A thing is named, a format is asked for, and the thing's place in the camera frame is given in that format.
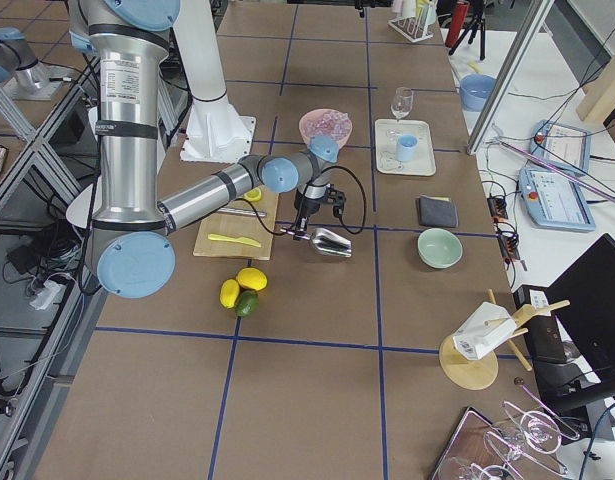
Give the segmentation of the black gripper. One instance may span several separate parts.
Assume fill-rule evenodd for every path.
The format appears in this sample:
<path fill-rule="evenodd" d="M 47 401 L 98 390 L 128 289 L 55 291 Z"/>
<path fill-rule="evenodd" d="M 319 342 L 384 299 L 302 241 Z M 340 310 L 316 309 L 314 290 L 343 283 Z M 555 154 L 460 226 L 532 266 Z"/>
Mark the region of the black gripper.
<path fill-rule="evenodd" d="M 295 198 L 296 220 L 294 229 L 295 239 L 306 239 L 309 219 L 316 214 L 322 205 L 331 205 L 333 214 L 340 218 L 344 212 L 346 196 L 343 191 L 337 190 L 332 184 L 323 186 L 299 185 Z"/>

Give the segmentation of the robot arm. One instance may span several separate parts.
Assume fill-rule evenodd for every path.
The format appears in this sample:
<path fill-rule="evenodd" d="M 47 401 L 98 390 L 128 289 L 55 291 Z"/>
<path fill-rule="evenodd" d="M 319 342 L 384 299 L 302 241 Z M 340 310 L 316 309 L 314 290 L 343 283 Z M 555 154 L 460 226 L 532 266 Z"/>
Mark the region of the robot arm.
<path fill-rule="evenodd" d="M 251 153 L 255 121 L 228 99 L 208 2 L 73 1 L 69 14 L 72 45 L 99 60 L 101 203 L 88 223 L 85 261 L 105 290 L 125 298 L 155 293 L 175 268 L 168 235 L 255 187 L 295 191 L 298 221 L 307 222 L 327 191 L 338 145 L 317 136 L 286 157 Z M 224 169 L 159 199 L 158 91 L 171 45 L 193 97 L 183 155 Z"/>

